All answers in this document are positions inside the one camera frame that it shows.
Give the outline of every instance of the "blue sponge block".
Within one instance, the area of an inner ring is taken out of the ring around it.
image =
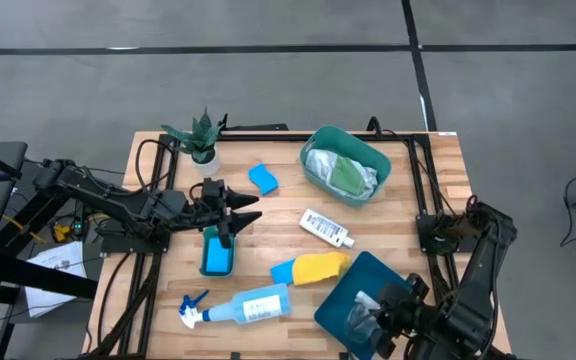
[[[259,187],[261,195],[266,195],[279,187],[277,178],[266,170],[264,164],[259,164],[248,170],[248,177],[250,178],[250,181]]]
[[[213,237],[208,240],[208,256],[206,259],[207,272],[227,272],[228,262],[230,261],[230,251],[232,249],[224,249],[221,246],[221,241],[218,237]]]
[[[272,281],[275,284],[285,283],[286,285],[292,284],[292,266],[295,263],[295,259],[288,260],[279,265],[275,265],[270,268],[270,274],[272,275]]]

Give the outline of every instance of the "succulent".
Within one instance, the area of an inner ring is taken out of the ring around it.
[[[217,141],[222,125],[212,125],[208,116],[208,108],[204,110],[201,119],[192,118],[192,133],[176,130],[170,125],[161,125],[161,127],[170,136],[179,139],[181,146],[177,150],[190,154],[196,163],[205,164],[215,157],[215,141]]]

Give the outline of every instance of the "potted plant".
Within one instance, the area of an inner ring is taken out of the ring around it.
[[[220,162],[215,142],[222,125],[212,125],[208,108],[204,110],[201,119],[192,118],[192,133],[176,130],[169,125],[161,127],[169,135],[179,139],[181,146],[177,150],[190,154],[195,167],[203,176],[213,175],[219,170]]]

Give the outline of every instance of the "teal basket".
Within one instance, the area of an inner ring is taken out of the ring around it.
[[[230,249],[223,249],[223,248],[221,249],[222,251],[225,250],[228,252],[226,256],[227,263],[225,271],[210,271],[206,266],[208,264],[210,238],[219,237],[219,232],[217,231],[217,227],[210,226],[204,229],[203,235],[204,235],[204,254],[201,260],[201,268],[199,268],[199,272],[203,276],[208,277],[230,276],[230,274],[232,273],[232,269],[235,266],[235,245],[236,245],[235,237],[233,235],[230,235],[230,241],[232,242],[232,247]]]
[[[318,177],[308,171],[308,169],[306,169],[306,158],[308,157],[308,151],[311,149],[332,151],[338,155],[355,160],[363,166],[371,167],[377,170],[377,188],[372,193],[370,198],[366,200],[347,198],[335,192],[328,185],[326,185],[324,181],[320,180]],[[324,189],[328,194],[334,196],[339,201],[342,201],[343,203],[355,208],[363,206],[368,201],[370,201],[373,196],[375,196],[375,194],[386,182],[388,175],[390,175],[390,170],[392,169],[390,160],[388,160],[386,155],[380,153],[377,149],[345,132],[344,130],[332,125],[327,125],[320,128],[310,137],[310,139],[308,139],[304,147],[301,148],[299,159],[301,160],[301,165],[304,168],[304,174],[311,183]]]

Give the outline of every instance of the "blue container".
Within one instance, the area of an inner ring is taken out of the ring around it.
[[[224,249],[219,241],[217,227],[204,229],[204,253],[199,272],[208,277],[227,277],[235,266],[235,237],[230,236],[232,247]]]

